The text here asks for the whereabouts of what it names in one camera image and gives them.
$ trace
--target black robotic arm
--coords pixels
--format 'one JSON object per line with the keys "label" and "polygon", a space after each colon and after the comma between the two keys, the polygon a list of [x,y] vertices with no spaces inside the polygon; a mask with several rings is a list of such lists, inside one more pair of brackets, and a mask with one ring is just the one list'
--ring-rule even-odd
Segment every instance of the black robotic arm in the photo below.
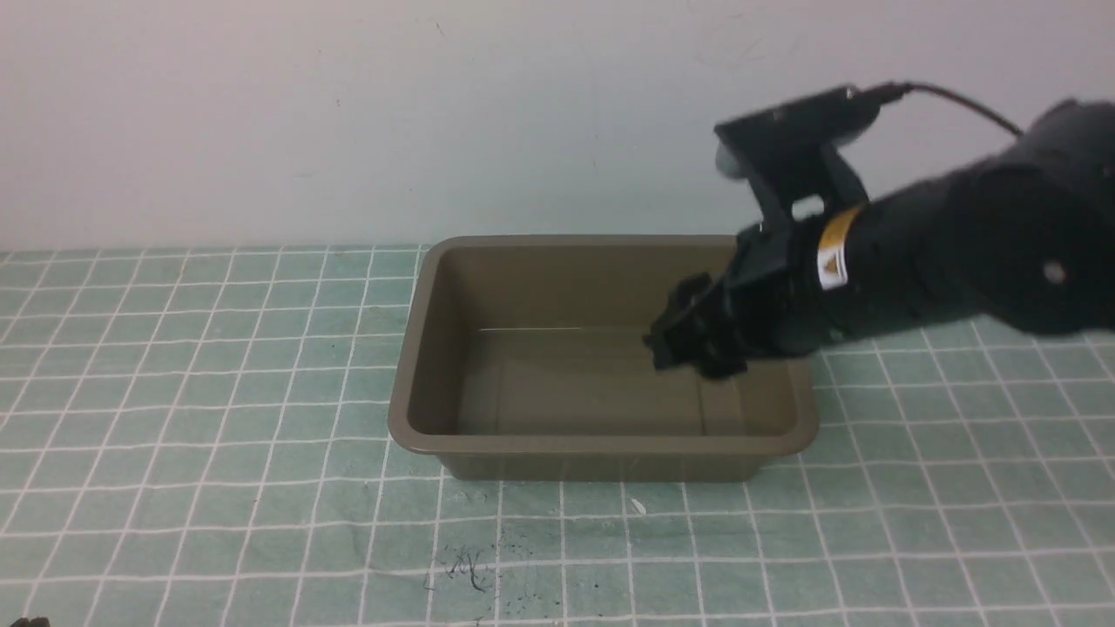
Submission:
{"label": "black robotic arm", "polygon": [[[1002,153],[869,201],[837,146],[883,105],[933,91],[1016,133]],[[752,359],[990,315],[1027,334],[1115,329],[1115,105],[1064,102],[1022,133],[923,84],[840,87],[717,125],[718,167],[763,221],[724,274],[681,281],[646,337],[659,369]],[[818,196],[821,214],[793,204]]]}

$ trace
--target table surface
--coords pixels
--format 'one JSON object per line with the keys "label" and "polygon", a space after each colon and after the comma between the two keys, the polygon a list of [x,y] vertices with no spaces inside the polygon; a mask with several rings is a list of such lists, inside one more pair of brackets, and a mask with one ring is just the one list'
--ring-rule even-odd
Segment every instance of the table surface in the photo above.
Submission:
{"label": "table surface", "polygon": [[1115,340],[813,359],[746,485],[462,483],[385,423],[423,247],[0,257],[0,623],[1115,625]]}

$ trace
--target brown plastic tray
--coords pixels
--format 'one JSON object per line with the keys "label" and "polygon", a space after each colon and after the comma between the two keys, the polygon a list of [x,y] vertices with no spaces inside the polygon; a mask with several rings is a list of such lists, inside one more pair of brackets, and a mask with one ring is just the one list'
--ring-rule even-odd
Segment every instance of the brown plastic tray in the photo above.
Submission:
{"label": "brown plastic tray", "polygon": [[817,433],[808,366],[656,373],[641,334],[730,237],[456,238],[426,257],[391,393],[398,444],[457,479],[744,481]]}

